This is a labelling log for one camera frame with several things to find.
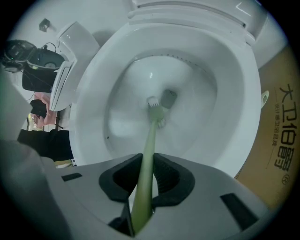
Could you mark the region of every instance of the toilet bowl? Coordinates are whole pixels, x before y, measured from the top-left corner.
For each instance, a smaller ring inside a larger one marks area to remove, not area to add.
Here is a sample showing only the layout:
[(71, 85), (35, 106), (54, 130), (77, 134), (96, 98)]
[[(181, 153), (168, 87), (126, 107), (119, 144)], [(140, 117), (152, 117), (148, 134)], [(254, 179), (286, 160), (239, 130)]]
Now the toilet bowl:
[(135, 16), (97, 52), (80, 80), (70, 116), (76, 163), (143, 152), (146, 99), (171, 89), (178, 97), (157, 131), (155, 151), (234, 177), (251, 150), (261, 107), (247, 31), (208, 11), (202, 27), (195, 27), (202, 18), (190, 26)]

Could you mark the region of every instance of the green toilet brush handle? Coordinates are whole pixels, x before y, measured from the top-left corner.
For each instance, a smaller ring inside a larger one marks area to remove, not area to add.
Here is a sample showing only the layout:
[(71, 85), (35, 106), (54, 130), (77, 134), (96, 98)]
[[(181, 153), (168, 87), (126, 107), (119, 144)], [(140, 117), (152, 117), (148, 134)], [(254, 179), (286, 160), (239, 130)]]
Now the green toilet brush handle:
[(155, 133), (158, 121), (151, 122), (136, 186), (135, 199), (131, 212), (131, 221), (135, 234), (148, 222), (152, 215), (152, 180), (153, 180), (153, 155), (155, 148)]

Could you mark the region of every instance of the toilet seat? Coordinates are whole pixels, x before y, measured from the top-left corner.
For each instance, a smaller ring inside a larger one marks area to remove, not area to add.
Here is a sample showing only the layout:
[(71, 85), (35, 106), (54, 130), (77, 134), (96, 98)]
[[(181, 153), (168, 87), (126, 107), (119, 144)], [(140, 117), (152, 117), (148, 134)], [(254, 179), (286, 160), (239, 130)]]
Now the toilet seat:
[(207, 125), (189, 150), (177, 157), (234, 177), (251, 150), (260, 117), (260, 81), (250, 46), (253, 36), (230, 19), (194, 7), (146, 7), (129, 13), (129, 18), (98, 51), (78, 85), (70, 116), (76, 163), (118, 157), (107, 139), (105, 118), (116, 83), (135, 60), (163, 55), (200, 66), (217, 82)]

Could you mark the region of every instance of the white wall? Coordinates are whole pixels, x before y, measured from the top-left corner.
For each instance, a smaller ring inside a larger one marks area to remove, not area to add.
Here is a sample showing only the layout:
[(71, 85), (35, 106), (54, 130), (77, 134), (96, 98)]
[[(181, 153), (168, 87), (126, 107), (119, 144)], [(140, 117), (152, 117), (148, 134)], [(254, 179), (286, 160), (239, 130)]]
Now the white wall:
[[(24, 14), (9, 39), (27, 40), (38, 48), (47, 42), (56, 45), (60, 29), (78, 21), (101, 46), (127, 22), (127, 13), (121, 0), (41, 0)], [(39, 30), (39, 23), (44, 18), (51, 23), (47, 32)], [(29, 99), (33, 92), (22, 88), (22, 73), (7, 75), (22, 96)]]

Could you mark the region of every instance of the cardboard box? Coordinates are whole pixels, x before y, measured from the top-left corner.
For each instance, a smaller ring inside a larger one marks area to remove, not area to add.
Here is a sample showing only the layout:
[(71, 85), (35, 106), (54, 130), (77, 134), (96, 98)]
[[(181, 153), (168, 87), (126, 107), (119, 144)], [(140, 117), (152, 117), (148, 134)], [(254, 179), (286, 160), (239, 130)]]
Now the cardboard box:
[(251, 152), (235, 178), (274, 209), (288, 196), (300, 166), (300, 72), (289, 46), (259, 69), (262, 108)]

